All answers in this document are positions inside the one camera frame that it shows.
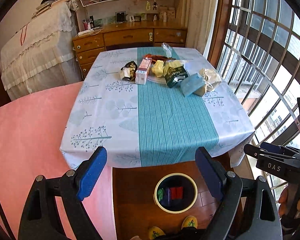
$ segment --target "hanging ornament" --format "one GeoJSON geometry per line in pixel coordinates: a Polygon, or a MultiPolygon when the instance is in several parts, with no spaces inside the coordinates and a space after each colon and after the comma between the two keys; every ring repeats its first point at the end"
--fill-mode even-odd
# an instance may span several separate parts
{"type": "Polygon", "coordinates": [[[150,2],[149,1],[147,1],[146,10],[150,11],[150,2]]]}
{"type": "Polygon", "coordinates": [[[153,3],[153,10],[156,10],[157,9],[157,0],[154,0],[154,3],[153,3]]]}

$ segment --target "drawer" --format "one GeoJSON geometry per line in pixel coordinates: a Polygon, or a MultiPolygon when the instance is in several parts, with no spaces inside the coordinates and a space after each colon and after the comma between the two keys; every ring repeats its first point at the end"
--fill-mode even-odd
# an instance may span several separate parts
{"type": "Polygon", "coordinates": [[[75,51],[77,53],[104,47],[102,34],[91,35],[82,39],[73,41],[75,51]]]}
{"type": "Polygon", "coordinates": [[[149,42],[149,33],[153,33],[153,29],[134,29],[115,31],[110,33],[104,33],[105,46],[112,46],[118,44],[127,44],[135,42],[149,42]]]}
{"type": "MultiPolygon", "coordinates": [[[[179,48],[184,48],[185,47],[184,43],[171,43],[171,42],[169,42],[168,44],[171,47],[179,47],[179,48]]],[[[162,45],[162,42],[154,44],[155,47],[161,47],[161,45],[162,45]]]]}
{"type": "Polygon", "coordinates": [[[77,53],[77,58],[80,65],[93,63],[100,52],[106,51],[105,48],[92,49],[85,52],[77,53]]]}
{"type": "Polygon", "coordinates": [[[185,43],[187,31],[176,29],[154,29],[154,42],[185,43]]]}
{"type": "Polygon", "coordinates": [[[88,72],[89,72],[90,68],[92,67],[92,65],[93,65],[93,63],[80,65],[80,68],[82,70],[82,75],[84,78],[88,75],[88,72]]]}

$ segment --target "blue striped table runner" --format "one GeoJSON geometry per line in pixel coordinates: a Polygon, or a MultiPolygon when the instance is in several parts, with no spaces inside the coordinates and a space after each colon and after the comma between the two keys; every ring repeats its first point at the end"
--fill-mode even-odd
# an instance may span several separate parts
{"type": "MultiPolygon", "coordinates": [[[[161,47],[138,48],[138,65],[148,53],[165,56],[161,47]]],[[[174,50],[172,57],[180,59],[174,50]]],[[[138,85],[138,116],[141,166],[194,160],[198,147],[209,150],[219,141],[202,98],[185,98],[179,87],[138,85]]]]}

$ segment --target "pink cushion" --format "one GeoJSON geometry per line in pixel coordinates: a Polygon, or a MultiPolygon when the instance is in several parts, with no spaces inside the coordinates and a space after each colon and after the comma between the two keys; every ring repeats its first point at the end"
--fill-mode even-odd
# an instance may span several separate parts
{"type": "MultiPolygon", "coordinates": [[[[35,177],[60,177],[69,170],[59,147],[81,85],[40,91],[0,107],[0,202],[15,236],[35,177]]],[[[67,236],[75,239],[61,198],[57,204],[67,236]]],[[[104,168],[83,204],[101,237],[116,239],[111,167],[104,168]]]]}

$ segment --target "yellow slipper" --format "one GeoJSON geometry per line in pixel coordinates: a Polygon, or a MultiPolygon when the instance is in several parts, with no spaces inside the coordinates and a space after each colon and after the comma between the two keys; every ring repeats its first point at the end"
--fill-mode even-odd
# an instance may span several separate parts
{"type": "Polygon", "coordinates": [[[158,236],[164,236],[164,235],[165,235],[165,233],[159,227],[151,227],[149,229],[149,239],[150,240],[153,240],[158,236]]]}
{"type": "Polygon", "coordinates": [[[187,216],[185,220],[183,220],[181,229],[187,227],[194,227],[194,228],[198,227],[198,221],[194,216],[187,216]]]}

